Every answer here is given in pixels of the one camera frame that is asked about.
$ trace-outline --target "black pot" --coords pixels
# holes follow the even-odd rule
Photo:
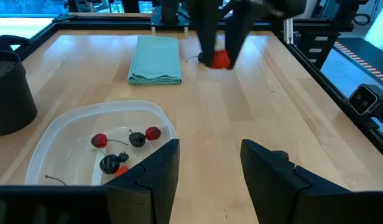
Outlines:
[[[0,136],[26,127],[36,116],[37,107],[19,56],[0,50]]]

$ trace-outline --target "clear plastic container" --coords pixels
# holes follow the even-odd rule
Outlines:
[[[91,138],[104,133],[108,139],[129,143],[130,129],[145,133],[152,126],[162,134],[158,140],[148,141],[140,148],[108,142],[101,149],[106,155],[126,152],[129,160],[121,165],[132,168],[151,155],[177,134],[162,109],[148,101],[117,101],[84,106],[59,116],[45,131],[27,170],[26,184],[61,185],[58,178],[67,185],[101,185],[114,178],[102,173],[99,163],[104,154],[91,144]]]

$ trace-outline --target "teal towel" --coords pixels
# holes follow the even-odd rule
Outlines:
[[[179,84],[181,80],[178,40],[171,37],[138,36],[128,83],[164,85]]]

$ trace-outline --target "red object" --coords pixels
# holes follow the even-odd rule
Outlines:
[[[118,177],[118,176],[122,175],[123,173],[126,173],[128,170],[129,170],[128,166],[122,166],[117,170],[117,172],[114,176]]]
[[[91,144],[98,149],[104,148],[107,146],[107,136],[105,134],[97,134],[93,136]]]
[[[161,130],[158,127],[147,128],[145,135],[147,140],[154,141],[160,138]]]
[[[222,69],[230,67],[230,59],[226,50],[217,50],[214,54],[212,68]]]

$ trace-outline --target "wooden tabletop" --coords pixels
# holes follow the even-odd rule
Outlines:
[[[80,106],[117,100],[159,105],[180,138],[180,175],[172,223],[257,223],[239,150],[252,139],[351,190],[383,190],[383,156],[270,32],[250,36],[234,70],[198,64],[194,33],[177,37],[181,85],[130,86],[137,34],[60,30],[24,60],[39,113],[0,137],[0,184],[23,184],[47,126]],[[218,46],[223,46],[223,36]]]

